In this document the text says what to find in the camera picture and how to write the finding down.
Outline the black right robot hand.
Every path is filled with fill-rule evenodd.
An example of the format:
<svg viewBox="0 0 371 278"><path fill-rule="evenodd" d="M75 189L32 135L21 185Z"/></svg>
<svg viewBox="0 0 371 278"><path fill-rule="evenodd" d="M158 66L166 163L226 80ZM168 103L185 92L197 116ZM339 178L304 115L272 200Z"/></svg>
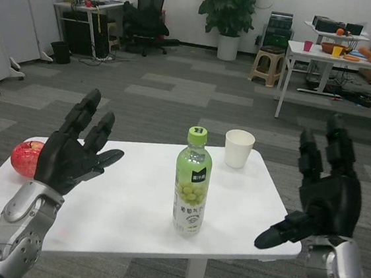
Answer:
<svg viewBox="0 0 371 278"><path fill-rule="evenodd" d="M311 129L300 136L298 169L303 175L299 195L302 210L288 214L255 240L258 249L269 249L285 242L298 242L310 236L352 237L359 219L361 186L354 169L353 142L340 114L328 119L326 158L330 174L323 177L321 152Z"/></svg>

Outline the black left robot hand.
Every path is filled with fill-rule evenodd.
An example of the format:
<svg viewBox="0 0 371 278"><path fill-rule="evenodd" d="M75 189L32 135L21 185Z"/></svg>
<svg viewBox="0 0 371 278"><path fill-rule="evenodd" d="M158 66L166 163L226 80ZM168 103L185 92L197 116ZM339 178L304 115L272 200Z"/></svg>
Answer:
<svg viewBox="0 0 371 278"><path fill-rule="evenodd" d="M124 156L121 149L101 152L116 119L111 111L91 128L84 143L79 142L79 135L92 121L100 100L101 92L96 88L69 111L62 126L49 136L42 147L35 181L64 196L79 183L103 174L105 168Z"/></svg>

